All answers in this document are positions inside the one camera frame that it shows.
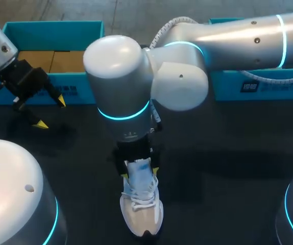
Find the shoe sole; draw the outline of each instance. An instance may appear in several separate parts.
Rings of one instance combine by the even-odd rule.
[[[150,240],[157,240],[159,238],[159,235],[162,231],[162,222],[163,222],[163,217],[164,217],[164,212],[163,212],[163,204],[162,202],[160,201],[160,211],[162,213],[162,216],[161,216],[161,225],[160,225],[160,228],[159,228],[159,231],[156,233],[156,234],[151,234],[150,231],[145,231],[143,233],[142,236],[137,236],[133,233],[133,231],[129,228],[129,226],[127,225],[127,222],[126,222],[126,219],[125,219],[125,216],[124,216],[124,213],[123,213],[123,201],[122,201],[122,197],[120,197],[120,210],[121,210],[121,214],[123,215],[123,218],[124,218],[124,221],[125,221],[125,224],[126,224],[126,227],[128,228],[128,230],[130,231],[130,233],[132,234],[132,236],[138,240],[146,240],[146,241],[150,241]]]

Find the concrete floor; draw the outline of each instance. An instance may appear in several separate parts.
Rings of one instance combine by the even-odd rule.
[[[293,12],[293,0],[0,0],[0,26],[7,21],[103,20],[106,35],[149,43],[163,24],[178,16],[206,22],[286,12]]]

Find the cable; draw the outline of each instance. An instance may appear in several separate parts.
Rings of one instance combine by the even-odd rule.
[[[259,82],[264,82],[264,83],[270,83],[270,84],[292,84],[293,83],[293,78],[290,79],[272,79],[272,78],[264,78],[264,77],[260,77],[257,75],[254,75],[246,70],[241,70],[239,71],[241,74],[243,74],[244,76],[259,81]]]
[[[157,45],[157,43],[159,42],[160,38],[165,35],[174,25],[178,24],[178,23],[194,23],[197,24],[197,22],[189,17],[177,17],[174,18],[172,20],[170,20],[168,23],[166,23],[157,33],[157,35],[155,36],[155,38],[152,40],[151,45],[150,45],[150,49],[155,48],[155,46]],[[160,124],[161,122],[161,118],[155,108],[155,106],[153,105],[152,100],[150,100],[150,106],[151,106],[151,111],[153,114],[153,117],[156,121],[157,124]]]
[[[150,49],[155,48],[156,44],[160,40],[160,38],[165,35],[174,25],[178,23],[192,23],[197,24],[197,22],[189,17],[177,17],[172,20],[170,20],[168,23],[166,23],[157,33],[153,41],[151,42]]]

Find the shoe tongue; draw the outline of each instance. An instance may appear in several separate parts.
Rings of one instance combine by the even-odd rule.
[[[127,165],[130,186],[135,190],[149,190],[152,182],[152,171],[149,159],[138,160]]]

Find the teal box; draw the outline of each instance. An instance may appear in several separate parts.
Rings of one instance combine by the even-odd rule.
[[[104,37],[102,21],[8,22],[3,32],[19,51],[84,51]],[[48,73],[51,83],[62,91],[68,105],[95,104],[86,74]],[[0,90],[0,105],[12,105],[15,99],[6,88]],[[28,105],[53,105],[48,93],[41,90],[28,99]]]
[[[209,24],[240,19],[242,18],[215,18],[210,19]],[[250,72],[271,79],[293,78],[293,69],[264,69]],[[217,101],[293,100],[293,84],[276,85],[257,82],[237,71],[211,72],[210,77]]]

